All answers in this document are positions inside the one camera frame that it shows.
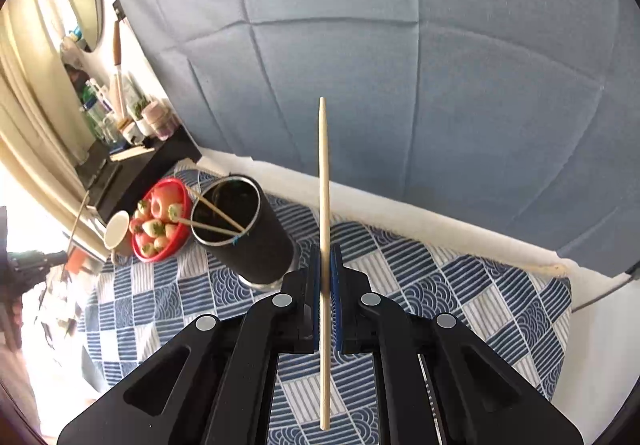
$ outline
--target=wooden chopstick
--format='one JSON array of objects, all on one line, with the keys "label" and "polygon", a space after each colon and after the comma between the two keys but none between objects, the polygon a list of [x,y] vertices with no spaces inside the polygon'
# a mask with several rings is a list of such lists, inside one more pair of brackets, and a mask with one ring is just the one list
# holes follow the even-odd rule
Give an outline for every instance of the wooden chopstick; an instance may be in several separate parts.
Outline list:
[{"label": "wooden chopstick", "polygon": [[185,185],[185,187],[189,192],[191,192],[194,196],[196,196],[197,199],[199,199],[202,203],[207,205],[211,210],[213,210],[222,219],[224,219],[230,225],[233,225],[234,227],[236,227],[236,229],[238,229],[240,232],[244,232],[244,227],[239,222],[237,222],[237,221],[233,220],[232,218],[230,218],[229,216],[227,216],[222,210],[220,210],[217,206],[215,206],[213,203],[211,203],[209,200],[207,200],[202,194],[197,192],[197,190],[192,189],[191,187],[188,187],[187,185]]},{"label": "wooden chopstick", "polygon": [[320,428],[329,430],[331,419],[331,250],[329,208],[329,145],[326,101],[320,98],[318,113],[320,176]]},{"label": "wooden chopstick", "polygon": [[185,218],[171,218],[171,220],[175,223],[182,223],[184,225],[189,225],[190,227],[196,227],[197,229],[209,230],[211,232],[218,232],[219,234],[231,235],[235,237],[236,235],[240,235],[240,232],[232,232],[227,229],[219,229],[218,227],[212,227],[211,225],[205,225],[203,222],[199,221],[191,221],[191,219]]}]

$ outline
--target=glass jar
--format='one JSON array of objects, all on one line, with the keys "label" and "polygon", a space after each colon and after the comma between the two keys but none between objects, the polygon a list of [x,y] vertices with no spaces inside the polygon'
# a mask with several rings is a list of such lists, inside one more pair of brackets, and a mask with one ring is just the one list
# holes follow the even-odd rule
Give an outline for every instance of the glass jar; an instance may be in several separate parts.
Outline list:
[{"label": "glass jar", "polygon": [[110,148],[116,148],[124,144],[125,139],[118,130],[118,122],[116,121],[114,113],[110,112],[104,120],[102,120],[100,127],[107,137],[106,142]]},{"label": "glass jar", "polygon": [[147,105],[142,111],[142,117],[162,141],[169,138],[180,127],[174,113],[160,102],[151,102]]},{"label": "glass jar", "polygon": [[102,131],[102,128],[99,123],[95,123],[94,119],[89,116],[84,106],[80,107],[80,114],[82,114],[82,118],[84,119],[84,123],[91,131],[94,138],[105,143],[106,137]]}]

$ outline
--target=black cable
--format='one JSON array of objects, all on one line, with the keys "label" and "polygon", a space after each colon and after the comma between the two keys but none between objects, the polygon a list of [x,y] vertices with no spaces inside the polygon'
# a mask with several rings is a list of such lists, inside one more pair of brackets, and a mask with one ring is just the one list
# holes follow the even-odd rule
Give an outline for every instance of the black cable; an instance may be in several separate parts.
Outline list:
[{"label": "black cable", "polygon": [[597,302],[601,299],[604,299],[605,297],[608,297],[609,295],[618,291],[620,288],[622,288],[623,286],[626,286],[627,284],[629,284],[631,281],[634,281],[635,279],[636,277],[630,276],[625,282],[618,284],[616,287],[611,288],[609,291],[606,291],[603,294],[598,295],[596,298],[591,299],[590,301],[585,302],[584,304],[580,304],[577,308],[572,309],[571,313],[576,313],[577,311],[580,311],[581,309],[586,308],[587,306],[591,306],[594,302]]}]

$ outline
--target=pink jar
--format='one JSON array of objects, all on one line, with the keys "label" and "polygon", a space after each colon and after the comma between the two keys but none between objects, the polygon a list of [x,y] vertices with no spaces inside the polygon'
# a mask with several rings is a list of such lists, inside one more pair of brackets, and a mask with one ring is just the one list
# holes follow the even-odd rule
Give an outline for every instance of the pink jar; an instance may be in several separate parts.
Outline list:
[{"label": "pink jar", "polygon": [[180,127],[174,113],[160,102],[151,102],[142,110],[142,117],[162,141],[169,138]]}]

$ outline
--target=checkered tablecloth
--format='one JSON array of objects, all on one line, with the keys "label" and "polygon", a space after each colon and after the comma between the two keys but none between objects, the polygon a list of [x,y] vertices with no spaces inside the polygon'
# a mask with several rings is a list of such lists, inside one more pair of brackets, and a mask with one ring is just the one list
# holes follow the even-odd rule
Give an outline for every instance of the checkered tablecloth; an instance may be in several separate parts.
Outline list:
[{"label": "checkered tablecloth", "polygon": [[[196,188],[214,180],[198,170],[175,175]],[[318,212],[275,196],[269,201],[298,245],[300,267],[306,266],[311,245],[318,243]],[[568,280],[537,277],[338,216],[332,216],[332,241],[340,243],[348,268],[367,273],[374,291],[417,315],[453,313],[551,398],[568,340]],[[79,332],[98,370],[114,385],[198,315],[233,317],[260,297],[189,241],[178,255],[155,265],[135,258],[126,266],[107,263]],[[332,426],[324,432],[318,423],[318,354],[280,357],[270,444],[378,443],[370,356],[334,353],[332,362]]]}]

